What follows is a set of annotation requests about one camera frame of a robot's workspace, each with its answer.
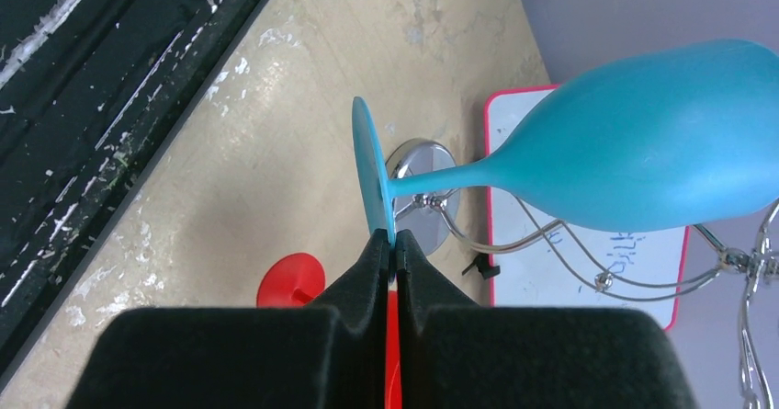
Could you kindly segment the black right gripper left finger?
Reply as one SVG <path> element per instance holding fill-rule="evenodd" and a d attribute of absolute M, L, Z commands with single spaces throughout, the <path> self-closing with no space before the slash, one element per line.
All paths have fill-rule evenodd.
<path fill-rule="evenodd" d="M 71 408 L 380 408 L 390 244 L 292 308 L 138 308 L 97 339 Z"/>

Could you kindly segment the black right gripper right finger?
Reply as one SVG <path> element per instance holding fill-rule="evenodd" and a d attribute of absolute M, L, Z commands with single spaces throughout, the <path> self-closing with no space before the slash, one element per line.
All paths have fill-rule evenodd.
<path fill-rule="evenodd" d="M 396 238 L 406 408 L 694 408 L 669 338 L 624 308 L 484 307 Z"/>

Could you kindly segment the red plastic wine glass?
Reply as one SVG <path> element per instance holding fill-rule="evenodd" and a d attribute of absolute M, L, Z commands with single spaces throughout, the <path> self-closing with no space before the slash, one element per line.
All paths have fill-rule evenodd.
<path fill-rule="evenodd" d="M 325 273 L 319 260 L 296 253 L 278 260 L 262 278 L 255 298 L 257 307 L 301 307 L 313 301 L 325 288 Z M 390 290 L 387 301 L 384 407 L 402 408 L 401 350 L 397 292 Z"/>

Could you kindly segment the teal plastic wine glass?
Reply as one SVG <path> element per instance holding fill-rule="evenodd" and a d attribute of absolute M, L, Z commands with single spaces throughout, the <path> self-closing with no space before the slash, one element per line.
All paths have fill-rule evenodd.
<path fill-rule="evenodd" d="M 778 56 L 710 40 L 625 58 L 560 85 L 481 160 L 392 179 L 366 101 L 352 133 L 370 231 L 392 202 L 495 187 L 567 223 L 652 232 L 759 211 L 778 198 Z"/>

